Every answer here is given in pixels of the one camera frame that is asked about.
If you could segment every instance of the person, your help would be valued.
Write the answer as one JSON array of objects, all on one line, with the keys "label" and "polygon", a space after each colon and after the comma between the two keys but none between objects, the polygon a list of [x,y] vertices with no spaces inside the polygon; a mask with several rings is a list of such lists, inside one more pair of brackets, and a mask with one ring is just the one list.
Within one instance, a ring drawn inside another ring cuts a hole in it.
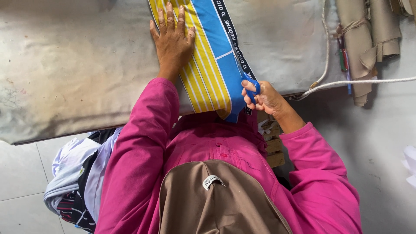
[{"label": "person", "polygon": [[[190,59],[195,28],[185,36],[184,8],[175,26],[158,10],[160,72],[149,82],[120,133],[105,172],[96,234],[131,233],[362,233],[359,195],[325,139],[268,83],[257,104],[242,89],[253,115],[238,123],[215,112],[178,121],[175,82]],[[242,87],[255,91],[247,81]],[[278,121],[295,166],[288,191],[265,157],[256,110]]]}]

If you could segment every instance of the woman's left hand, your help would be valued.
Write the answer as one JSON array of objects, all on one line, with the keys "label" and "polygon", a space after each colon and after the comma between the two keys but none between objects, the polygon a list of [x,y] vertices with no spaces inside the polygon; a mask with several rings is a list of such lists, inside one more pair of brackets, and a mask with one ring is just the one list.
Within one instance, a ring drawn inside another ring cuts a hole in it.
[{"label": "woman's left hand", "polygon": [[168,18],[167,23],[163,9],[159,8],[160,34],[157,32],[155,22],[152,20],[150,21],[150,33],[156,44],[156,52],[160,64],[160,71],[157,77],[163,77],[175,83],[179,70],[191,58],[195,41],[195,27],[190,28],[188,35],[185,37],[185,8],[182,5],[179,7],[176,28],[173,7],[170,2],[166,4],[166,16]]}]

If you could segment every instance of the scissors handle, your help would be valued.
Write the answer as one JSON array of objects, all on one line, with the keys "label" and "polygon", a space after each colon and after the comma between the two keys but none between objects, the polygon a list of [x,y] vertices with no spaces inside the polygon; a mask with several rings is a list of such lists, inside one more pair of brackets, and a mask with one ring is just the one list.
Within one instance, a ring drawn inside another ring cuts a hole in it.
[{"label": "scissors handle", "polygon": [[256,104],[256,100],[254,99],[254,96],[260,94],[260,84],[257,80],[253,80],[251,79],[247,73],[243,73],[243,80],[248,80],[249,82],[253,83],[254,86],[256,87],[256,92],[253,92],[251,90],[245,90],[247,92],[248,97],[250,98],[251,102]]}]

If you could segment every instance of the tiled floor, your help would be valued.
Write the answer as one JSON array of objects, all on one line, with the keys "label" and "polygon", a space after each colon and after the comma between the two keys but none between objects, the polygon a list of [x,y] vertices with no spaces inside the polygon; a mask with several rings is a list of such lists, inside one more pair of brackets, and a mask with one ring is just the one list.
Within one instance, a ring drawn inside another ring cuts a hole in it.
[{"label": "tiled floor", "polygon": [[52,180],[56,152],[74,137],[11,146],[0,141],[0,234],[85,234],[46,208],[43,193]]}]

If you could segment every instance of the pink shirt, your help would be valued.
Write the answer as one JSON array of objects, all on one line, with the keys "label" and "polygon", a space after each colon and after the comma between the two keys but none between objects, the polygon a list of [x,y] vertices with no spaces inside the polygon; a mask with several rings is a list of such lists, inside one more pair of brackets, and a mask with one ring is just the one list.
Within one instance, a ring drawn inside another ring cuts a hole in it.
[{"label": "pink shirt", "polygon": [[362,233],[358,193],[341,158],[311,123],[280,136],[295,166],[288,191],[265,160],[255,115],[240,114],[232,124],[201,113],[183,117],[172,129],[178,115],[175,86],[163,78],[149,82],[108,162],[96,234],[157,234],[166,173],[209,159],[224,160],[258,180],[295,234]]}]

